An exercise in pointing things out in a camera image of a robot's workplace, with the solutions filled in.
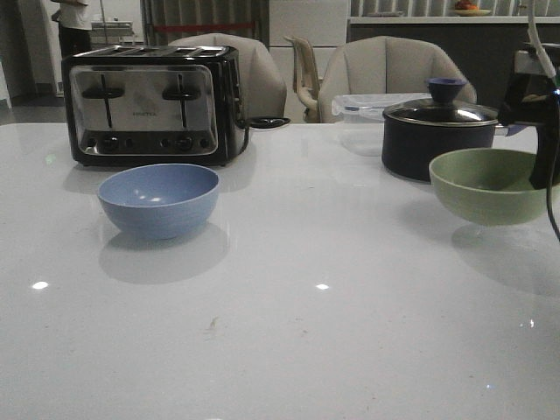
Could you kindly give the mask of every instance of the blue bowl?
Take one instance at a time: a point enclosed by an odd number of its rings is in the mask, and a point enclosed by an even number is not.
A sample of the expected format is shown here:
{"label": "blue bowl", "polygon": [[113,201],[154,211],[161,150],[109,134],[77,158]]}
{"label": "blue bowl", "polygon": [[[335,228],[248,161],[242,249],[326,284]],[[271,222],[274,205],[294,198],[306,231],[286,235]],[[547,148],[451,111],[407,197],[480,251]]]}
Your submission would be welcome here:
{"label": "blue bowl", "polygon": [[204,224],[218,199],[218,174],[196,164],[151,164],[107,178],[97,196],[123,232],[170,239]]}

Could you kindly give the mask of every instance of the green bowl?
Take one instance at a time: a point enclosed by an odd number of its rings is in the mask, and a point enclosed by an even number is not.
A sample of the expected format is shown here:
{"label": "green bowl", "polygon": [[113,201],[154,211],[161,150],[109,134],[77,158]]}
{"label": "green bowl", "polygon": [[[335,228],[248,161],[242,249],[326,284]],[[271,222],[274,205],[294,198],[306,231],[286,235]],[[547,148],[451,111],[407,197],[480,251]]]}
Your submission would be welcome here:
{"label": "green bowl", "polygon": [[[518,150],[464,149],[435,157],[430,179],[453,214],[484,226],[516,225],[546,211],[546,190],[529,183],[535,154]],[[553,199],[559,186],[553,188]]]}

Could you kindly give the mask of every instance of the white shirt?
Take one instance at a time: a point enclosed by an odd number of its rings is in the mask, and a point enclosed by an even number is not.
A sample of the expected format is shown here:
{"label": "white shirt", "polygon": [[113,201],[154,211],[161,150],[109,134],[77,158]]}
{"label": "white shirt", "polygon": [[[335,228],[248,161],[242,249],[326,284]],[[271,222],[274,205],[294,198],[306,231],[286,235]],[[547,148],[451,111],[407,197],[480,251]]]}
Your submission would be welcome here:
{"label": "white shirt", "polygon": [[89,7],[72,6],[70,4],[61,3],[59,22],[65,28],[91,31]]}

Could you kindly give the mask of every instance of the four-slice toaster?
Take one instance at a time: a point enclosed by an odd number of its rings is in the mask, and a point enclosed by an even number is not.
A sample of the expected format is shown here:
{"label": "four-slice toaster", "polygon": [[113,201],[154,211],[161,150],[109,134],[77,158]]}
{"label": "four-slice toaster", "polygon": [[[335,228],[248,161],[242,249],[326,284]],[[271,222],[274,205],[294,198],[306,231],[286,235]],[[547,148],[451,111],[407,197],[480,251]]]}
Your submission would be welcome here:
{"label": "four-slice toaster", "polygon": [[63,59],[62,73],[84,165],[224,165],[244,150],[233,47],[117,45]]}

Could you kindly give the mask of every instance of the chair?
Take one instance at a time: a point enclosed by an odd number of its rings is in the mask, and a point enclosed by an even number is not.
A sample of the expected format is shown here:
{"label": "chair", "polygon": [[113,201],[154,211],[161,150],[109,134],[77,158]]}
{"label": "chair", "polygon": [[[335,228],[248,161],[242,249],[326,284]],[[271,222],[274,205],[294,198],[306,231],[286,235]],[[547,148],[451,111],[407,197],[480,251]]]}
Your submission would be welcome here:
{"label": "chair", "polygon": [[170,46],[232,46],[239,51],[243,110],[248,118],[284,116],[287,88],[264,44],[225,33],[205,33],[172,41]]}
{"label": "chair", "polygon": [[[338,121],[331,111],[336,95],[428,92],[430,77],[465,78],[444,50],[425,41],[382,36],[341,45],[319,90],[321,122]],[[457,98],[476,102],[473,85],[467,83]]]}
{"label": "chair", "polygon": [[304,121],[320,123],[319,88],[321,79],[317,72],[315,53],[309,40],[299,37],[284,37],[294,49],[294,73],[292,88],[297,98],[305,105]]}

